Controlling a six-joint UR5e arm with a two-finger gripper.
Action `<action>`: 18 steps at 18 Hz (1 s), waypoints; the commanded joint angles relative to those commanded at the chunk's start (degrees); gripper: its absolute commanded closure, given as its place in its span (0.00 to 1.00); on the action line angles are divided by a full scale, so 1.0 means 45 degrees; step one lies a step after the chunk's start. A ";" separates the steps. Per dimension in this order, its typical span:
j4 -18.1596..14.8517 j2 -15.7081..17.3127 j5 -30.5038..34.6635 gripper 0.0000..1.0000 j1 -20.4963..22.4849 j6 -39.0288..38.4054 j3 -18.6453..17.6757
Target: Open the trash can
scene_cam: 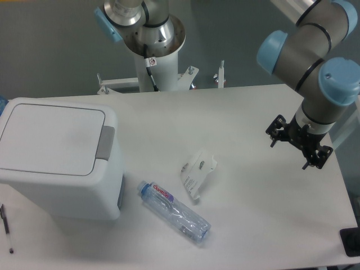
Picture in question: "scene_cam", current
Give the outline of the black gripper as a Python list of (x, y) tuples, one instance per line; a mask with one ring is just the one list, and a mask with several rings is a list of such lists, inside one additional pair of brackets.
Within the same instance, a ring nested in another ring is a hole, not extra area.
[(276, 116), (265, 132), (272, 140), (270, 147), (274, 147), (278, 141), (288, 141), (301, 150), (306, 158), (306, 163), (302, 169), (307, 169), (307, 167), (322, 169), (333, 152), (332, 147), (321, 146), (320, 142), (324, 137), (323, 134), (309, 133), (309, 125), (306, 124), (301, 127), (295, 116), (289, 124), (286, 123), (286, 119), (282, 115)]

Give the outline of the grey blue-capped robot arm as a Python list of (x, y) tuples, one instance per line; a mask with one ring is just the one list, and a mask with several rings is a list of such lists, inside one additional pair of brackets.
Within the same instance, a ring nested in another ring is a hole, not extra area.
[[(347, 1), (274, 1), (297, 27), (274, 31), (261, 44), (257, 63), (302, 96), (290, 122), (277, 116), (266, 132), (273, 143), (299, 149), (306, 167), (323, 168), (333, 152), (321, 140), (359, 95), (359, 65), (325, 56), (354, 30), (358, 14)], [(142, 92), (187, 91), (197, 71), (178, 73), (178, 51), (185, 39), (181, 21), (168, 1), (104, 1), (94, 10), (103, 33), (124, 42), (136, 61)]]

